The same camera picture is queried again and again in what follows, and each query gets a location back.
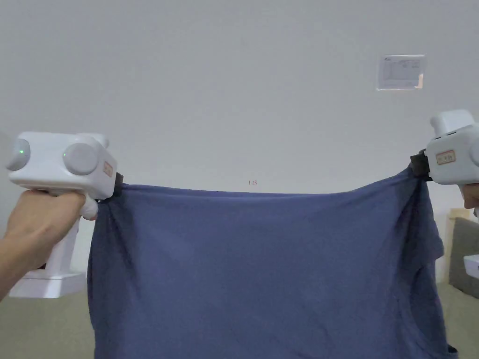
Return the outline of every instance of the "finger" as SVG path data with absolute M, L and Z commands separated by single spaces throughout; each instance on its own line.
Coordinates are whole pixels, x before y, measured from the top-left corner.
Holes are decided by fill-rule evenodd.
M 59 204 L 65 206 L 72 206 L 75 211 L 80 213 L 80 209 L 85 204 L 86 199 L 85 196 L 81 193 L 68 192 L 58 196 L 56 200 L 59 202 Z

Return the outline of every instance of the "blue t-shirt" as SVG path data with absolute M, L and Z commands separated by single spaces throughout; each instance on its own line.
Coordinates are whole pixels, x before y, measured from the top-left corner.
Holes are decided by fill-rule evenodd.
M 427 186 L 351 192 L 125 185 L 100 203 L 88 294 L 98 359 L 450 359 Z

